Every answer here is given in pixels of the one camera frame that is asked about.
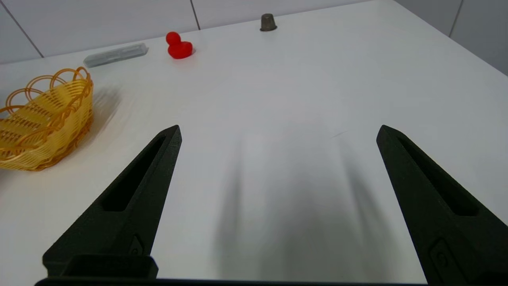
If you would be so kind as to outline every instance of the wall tile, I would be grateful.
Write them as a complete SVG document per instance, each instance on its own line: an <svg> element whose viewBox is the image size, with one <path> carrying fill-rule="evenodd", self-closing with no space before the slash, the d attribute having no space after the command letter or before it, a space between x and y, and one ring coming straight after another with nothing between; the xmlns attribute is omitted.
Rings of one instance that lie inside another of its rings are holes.
<svg viewBox="0 0 508 286"><path fill-rule="evenodd" d="M0 5L0 64L40 57L16 22Z"/></svg>
<svg viewBox="0 0 508 286"><path fill-rule="evenodd" d="M464 0L452 39L508 75L508 1Z"/></svg>
<svg viewBox="0 0 508 286"><path fill-rule="evenodd" d="M346 5L366 0L194 0L201 29L275 16Z"/></svg>
<svg viewBox="0 0 508 286"><path fill-rule="evenodd" d="M44 56L197 30L190 0L4 0Z"/></svg>
<svg viewBox="0 0 508 286"><path fill-rule="evenodd" d="M461 0L395 0L427 23L449 35Z"/></svg>

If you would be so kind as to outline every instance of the tile grout line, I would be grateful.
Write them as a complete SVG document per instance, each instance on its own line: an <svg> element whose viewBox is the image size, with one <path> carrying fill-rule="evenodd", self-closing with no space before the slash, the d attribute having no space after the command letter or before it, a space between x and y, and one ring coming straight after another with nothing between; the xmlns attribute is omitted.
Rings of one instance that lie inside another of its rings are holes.
<svg viewBox="0 0 508 286"><path fill-rule="evenodd" d="M192 12L194 13L194 19L196 19L196 24L198 25L198 30L201 30L201 28L199 27L198 16L196 15L196 10L194 9L194 3L192 2L192 0L190 0L190 5L192 6Z"/></svg>
<svg viewBox="0 0 508 286"><path fill-rule="evenodd" d="M460 10L462 10L462 4L464 4L464 0L460 0L459 9L457 10L457 15L455 15L455 19L453 20L452 29L450 30L450 34L448 37L452 37L453 30L455 30L455 24L457 24L457 19L459 18Z"/></svg>
<svg viewBox="0 0 508 286"><path fill-rule="evenodd" d="M44 58L44 56L42 55L41 51L39 51L39 49L37 48L37 46L35 46L34 42L30 39L30 37L28 36L28 34L25 32L25 30L23 30L23 28L21 27L21 25L18 23L18 21L16 20L16 18L14 18L14 16L12 15L11 11L9 11L9 9L7 8L7 6L5 6L4 2L2 2L2 0L0 0L0 4L3 6L3 8L5 9L5 11L7 12L7 14L9 14L9 16L11 16L11 18L14 20L14 22L16 23L16 25L18 25L18 28L23 32L23 34L25 35L25 37L28 39L28 41L30 42L30 44L32 44L32 46L34 47L34 49L39 53L39 55L41 56L41 58Z"/></svg>

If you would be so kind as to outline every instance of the yellow basket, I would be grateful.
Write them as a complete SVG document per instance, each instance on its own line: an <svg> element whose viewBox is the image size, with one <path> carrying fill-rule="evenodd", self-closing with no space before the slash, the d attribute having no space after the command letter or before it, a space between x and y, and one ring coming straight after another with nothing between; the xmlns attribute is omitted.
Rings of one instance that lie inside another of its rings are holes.
<svg viewBox="0 0 508 286"><path fill-rule="evenodd" d="M72 81L63 80L64 73L73 73ZM48 91L34 88L41 80L49 80ZM12 105L22 93L28 103ZM90 130L92 93L93 82L83 67L36 77L11 93L0 109L9 113L0 119L0 168L40 171L70 154Z"/></svg>

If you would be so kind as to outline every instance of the clear plastic case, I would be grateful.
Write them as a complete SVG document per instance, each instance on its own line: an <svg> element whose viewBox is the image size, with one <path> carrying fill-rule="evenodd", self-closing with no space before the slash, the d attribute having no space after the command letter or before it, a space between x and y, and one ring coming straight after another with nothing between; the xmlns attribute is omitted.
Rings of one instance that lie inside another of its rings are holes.
<svg viewBox="0 0 508 286"><path fill-rule="evenodd" d="M144 43L135 44L128 47L118 48L111 51L91 54L85 58L83 63L87 68L106 65L114 62L119 62L137 56L146 55L148 48Z"/></svg>

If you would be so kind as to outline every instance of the thimble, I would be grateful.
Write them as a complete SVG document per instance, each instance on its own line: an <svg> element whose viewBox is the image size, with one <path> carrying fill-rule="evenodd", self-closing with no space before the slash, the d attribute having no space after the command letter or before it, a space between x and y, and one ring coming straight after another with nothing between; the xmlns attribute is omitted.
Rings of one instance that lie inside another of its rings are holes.
<svg viewBox="0 0 508 286"><path fill-rule="evenodd" d="M277 29L277 25L275 25L275 20L273 19L273 14L263 14L261 16L261 31L268 32Z"/></svg>

